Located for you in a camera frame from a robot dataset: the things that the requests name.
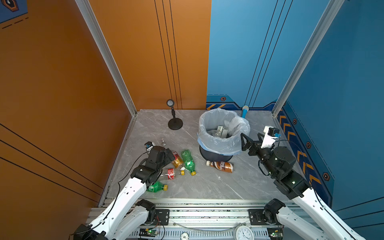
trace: wall panel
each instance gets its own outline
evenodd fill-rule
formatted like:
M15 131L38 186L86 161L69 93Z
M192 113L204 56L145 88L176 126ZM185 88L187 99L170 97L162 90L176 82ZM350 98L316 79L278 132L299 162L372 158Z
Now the wall panel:
M90 3L138 110L205 108L210 1Z
M131 116L76 3L18 3L27 13L0 23L2 238L67 239L97 205Z

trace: black mounting plate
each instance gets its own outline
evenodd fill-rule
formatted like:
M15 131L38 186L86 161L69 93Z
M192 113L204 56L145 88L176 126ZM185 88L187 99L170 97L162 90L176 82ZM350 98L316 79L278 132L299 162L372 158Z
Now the black mounting plate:
M159 218L160 225L167 226L169 223L169 209L156 209L156 216Z
M264 209L248 209L248 215L251 225L269 225L268 223L266 223L263 212Z

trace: black stripe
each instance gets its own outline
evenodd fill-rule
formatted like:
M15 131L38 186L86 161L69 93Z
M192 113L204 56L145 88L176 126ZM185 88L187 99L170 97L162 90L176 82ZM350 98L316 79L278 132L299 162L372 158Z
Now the black stripe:
M370 226L376 226L376 225L381 225L381 224L384 224L384 222L382 222L382 223L376 223L376 224L370 224L370 225L364 225L364 226L359 226L359 227L370 227Z
M183 101L181 100L181 87L180 87L179 66L177 64L175 30L173 29L172 7L170 5L170 0L169 0L169 9L170 9L170 19L172 20L173 43L175 44L176 68L177 68L177 79L179 80L180 103L181 103L181 109L183 109Z
M283 4L283 7L281 8L279 18L277 19L277 23L276 23L276 26L275 26L275 30L273 31L273 34L272 34L272 37L271 37L271 41L269 42L269 46L268 46L268 49L267 49L267 51L266 51L266 54L265 54L265 57L264 57L263 64L262 64L262 67L261 67L260 72L259 72L259 76L257 77L257 81L256 81L256 84L255 84L255 88L253 89L252 96L251 96L251 98L249 99L249 105L251 104L253 94L255 93L255 90L256 90L256 87L257 87L257 82L259 81L260 74L261 74L261 72L262 72L262 70L263 70L263 66L264 66L264 63L265 63L265 59L266 59L266 57L267 57L267 55L268 55L269 48L270 48L270 46L271 46L271 43L272 43L272 40L273 40L273 36L275 35L275 31L276 31L277 25L279 24L279 20L280 20L280 17L281 17L281 13L283 12L283 9L284 9L284 6L285 6L285 2L286 2L286 0L284 0L284 4Z
M368 202L373 202L373 201L380 200L380 199L383 199L383 198L384 198L384 197L379 197L379 198L376 198L376 199L373 199L373 200L370 200L370 201L362 202L362 203L360 203L360 204L355 204L355 205L353 205L353 206L349 206L349 207L345 207L345 208L343 208L343 209L336 210L335 212L337 212L337 211L341 211L341 210L344 210L344 209L348 209L348 208L350 208L350 207L356 207L356 206L358 206L358 205L366 204L366 203L368 203Z
M160 22L159 22L159 15L158 15L158 13L157 13L156 0L153 0L153 2L155 3L155 9L156 9L156 15L157 15L157 23L159 24L160 40L161 40L161 46L163 47L164 63L166 64L166 71L167 71L168 85L169 85L169 93L170 93L170 97L171 97L171 99L172 99L172 91L170 90L170 82L169 82L169 76L168 76L168 68L167 68L166 54L165 54L165 52L164 52L163 38L161 37Z
M275 5L275 8L274 8L273 13L272 13L271 21L269 22L268 30L267 30L267 32L266 32L266 34L265 34L265 38L264 38L264 42L263 42L263 46L262 46L262 49L261 49L261 51L260 51L259 59L257 60L256 68L255 68L255 71L254 71L254 73L253 73L253 77L252 77L251 84L249 85L249 89L248 89L247 97L245 98L244 105L245 105L246 102L247 102L248 95L249 95L249 91L251 90L251 87L252 87L253 78L255 77L255 73L256 73L257 65L259 65L259 61L260 61L260 57L261 57L262 52L263 52L263 48L264 48L264 44L265 44L265 40L266 40L266 37L267 37L268 32L269 32L269 27L271 26L271 23L272 23L273 15L275 14L275 10L276 10L276 6L277 6L277 2L278 2L278 1L279 1L279 0L276 1L276 5Z
M6 126L4 126L3 124L0 123L0 126L4 127L5 129L7 129L8 131L12 132L13 134L15 134L16 136L18 136L19 138L23 139L24 141L26 141L27 143L31 144L32 146L34 146L35 148L39 149L40 151L42 151L43 153L45 153L46 155L50 156L51 158L55 159L56 161L58 161L59 163L61 163L62 165L66 166L67 168L71 169L72 171L74 171L75 173L79 174L80 176L82 176L83 178L87 179L88 181L90 181L91 183L93 183L94 185L98 186L99 188L103 189L102 187L100 187L99 185L97 185L96 183L92 182L91 180L89 180L88 178L84 177L83 175L81 175L80 173L78 173L77 171L73 170L72 168L70 168L69 166L65 165L63 162L60 162L58 159L54 158L52 155L48 154L47 152L43 151L41 148L37 147L36 145L34 145L33 143L31 143L30 141L26 140L25 138L23 138L22 136L20 136L19 134L15 133L14 131L10 130L9 128L7 128Z
M161 2L163 3L164 21L165 21L165 23L166 23L167 40L168 40L168 49L169 49L169 58L170 58L170 66L171 66L171 69L172 69L173 87L175 88L176 105L177 105L177 109L179 109L179 102L177 101L177 94L176 94L175 75L174 75L174 73L173 73L172 56L171 56L171 54L170 54L169 37L168 37L168 28L167 28L167 20L166 20L166 11L164 10L164 0L161 0Z
M12 24L10 24L10 25L8 25L8 26L5 26L5 27L3 27L3 28L1 28L1 29L7 28L7 27L9 27L9 26L12 26Z
M207 102L207 103L215 103L215 104L223 104L222 102L221 103L218 103L218 102ZM239 107L239 105L237 105L237 103L235 102L224 102L225 104L228 104L228 103L234 103L236 105L237 108L240 108L239 110L241 110L241 107ZM264 107L259 107L259 108L265 108L267 107L268 105L271 105L272 103L276 103L276 102L270 102L268 103L267 105L265 105Z
M371 215L371 214L377 214L377 213L379 213L379 212L384 212L384 210L377 211L377 212L371 212L371 213L363 214L363 215L359 215L359 216L349 217L349 218L345 218L345 219L343 219L343 220L347 220L347 219L351 219L351 218L355 218L355 217L362 217L362 216Z
M26 171L28 171L28 172L30 172L30 173L33 173L34 175L37 175L37 176L39 176L39 177L42 177L42 178L44 178L45 180L48 180L48 181L50 181L50 182L52 182L52 183L54 183L54 184L59 185L60 187L64 187L63 185L58 184L57 182L54 182L54 181L52 181L52 180L49 180L48 178L43 177L43 176L41 176L41 175L39 175L39 174L37 174L37 173L35 173L35 172L32 172L31 170L28 170L28 169L26 169L26 168L24 168L24 167L22 167L22 166L20 166L20 165L17 165L16 163L13 163L13 162L11 162L11 161L9 161L9 160L3 158L3 157L0 157L0 159L3 159L4 161L9 162L9 163L11 163L11 164L13 164L13 165L15 165L15 166L17 166L17 167L19 167L19 168L22 168L22 169L24 169L24 170L26 170ZM83 194L80 194L80 193L78 193L78 192L75 192L74 190L71 190L71 189L69 189L69 188L67 188L67 187L64 187L64 188L65 188L65 189L68 189L68 190L71 191L71 192L74 192L74 193L76 193L76 194L79 194L80 196L86 197L86 198L88 198L89 200L92 200L92 201L94 201L94 202L98 202L98 201L95 201L95 200L93 200L93 199L91 199L91 198L89 198L89 197L87 197L87 196L84 196Z
M285 20L287 20L287 16L288 16L289 10L291 9L292 3L293 3L293 0L291 1L291 5L289 5L289 8L288 8L288 12L287 12L287 15L285 15L285 19L284 19L283 25L282 25L282 27L281 27L281 29L280 29L280 33L279 33L279 36L277 37L277 40L276 40L275 46L273 47L273 51L272 51L272 54L271 54L271 58L269 59L268 65L266 66L266 69L265 69L265 72L264 72L264 75L263 75L262 81L261 81L261 83L260 83L259 89L257 90L257 94L256 94L256 97L255 97L255 100L253 101L253 104L252 104L252 106L254 106L254 104L255 104L255 101L256 101L256 98L257 98L257 95L259 94L260 88L261 88L261 86L262 86L262 84L263 84L263 80L264 80L264 77L265 77L265 73L266 73L266 71L268 70L268 67L269 67L269 63L271 62L271 59L272 59L273 53L275 52L275 48L276 48L277 42L279 41L279 38L280 38L280 34L281 34L281 31L283 30L283 27L284 27L284 23L285 23Z
M50 166L48 166L48 165L46 165L46 164L44 164L44 163L40 162L39 160L37 160L37 159L35 159L35 158L33 158L33 157L29 156L29 155L28 155L28 154L26 154L25 152L23 152L23 151L21 151L21 150L19 150L19 149L15 148L15 147L13 147L13 146L11 146L10 144L8 144L8 143L4 142L3 140L1 140L1 139L0 139L0 142L2 142L2 143L4 143L4 144L6 144L6 145L10 146L11 148L13 148L13 149L15 149L15 150L17 150L17 151L21 152L22 154L24 154L24 155L28 156L29 158L31 158L31 159L33 159L33 160L37 161L38 163L41 163L41 164L43 164L43 165L44 165L44 166L46 166L47 168L54 170L55 172L57 172L57 173L59 173L59 174L63 175L64 177L66 177L66 178L68 178L68 179L70 179L70 180L74 181L75 183L77 183L77 184L80 184L81 186L85 187L86 189L89 189L89 190L91 190L92 192L94 192L94 193L98 194L98 193L97 193L97 192L95 192L94 190L92 190L92 189L90 189L90 188L87 188L86 186L84 186L84 185L82 185L81 183L79 183L79 182L77 182L77 181L73 180L73 179L72 179L72 178L70 178L70 177L67 177L66 175L62 174L61 172L59 172L59 171L56 171L55 169L51 168Z
M7 20L5 20L5 21L2 21L1 23L4 23L4 22L6 22L6 21L9 21L9 20L11 20L11 19L14 19L14 18L18 18L18 17L20 17L20 16L23 16L23 15L25 15L25 14L27 14L28 12L26 12L26 13L23 13L23 14L21 14L21 15L19 15L19 16L16 16L16 17L13 17L13 18L10 18L10 19L7 19Z

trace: gray marble floor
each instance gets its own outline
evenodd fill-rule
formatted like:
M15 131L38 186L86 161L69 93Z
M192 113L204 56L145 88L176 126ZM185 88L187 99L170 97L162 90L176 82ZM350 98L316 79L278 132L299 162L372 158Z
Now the gray marble floor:
M273 198L287 200L273 184L273 180L264 176L258 169L258 157L251 157L247 152L234 156L230 162L234 165L232 174L207 167L206 160L199 152L197 132L199 117L203 110L176 110L176 116L181 118L184 125L179 130L170 130L167 126L172 117L168 110L140 110L132 133L126 144L124 153L118 163L115 176L107 197L115 197L118 192L117 182L120 181L131 168L132 163L145 152L144 143L152 141L161 144L164 138L166 148L177 151L189 149L196 164L195 176L186 171L185 176L177 176L175 180L165 180L168 191L158 193L146 192L141 198L189 198L189 199L247 199L269 201ZM250 122L252 139L257 139L257 133L262 132L265 125L279 127L269 111L249 111L246 119ZM164 169L173 168L169 164ZM123 186L128 177L120 184Z

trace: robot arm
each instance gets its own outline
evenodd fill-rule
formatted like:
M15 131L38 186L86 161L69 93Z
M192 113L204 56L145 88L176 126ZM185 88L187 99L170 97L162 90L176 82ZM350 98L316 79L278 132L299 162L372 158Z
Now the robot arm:
M275 179L277 189L306 211L323 231L294 214L277 199L264 207L267 221L286 225L308 240L365 240L325 204L303 176L292 169L296 158L287 147L278 146L273 150L278 133L279 129L266 126L264 135L258 134L258 138L264 139L258 141L253 141L242 133L242 150L249 149L248 155L258 156L268 175Z
M146 200L139 201L132 212L125 215L147 188L157 181L163 167L174 159L169 149L154 146L148 159L144 160L145 165L139 165L132 171L117 198L90 225L80 225L73 234L73 239L125 240L138 226L153 222L155 204Z

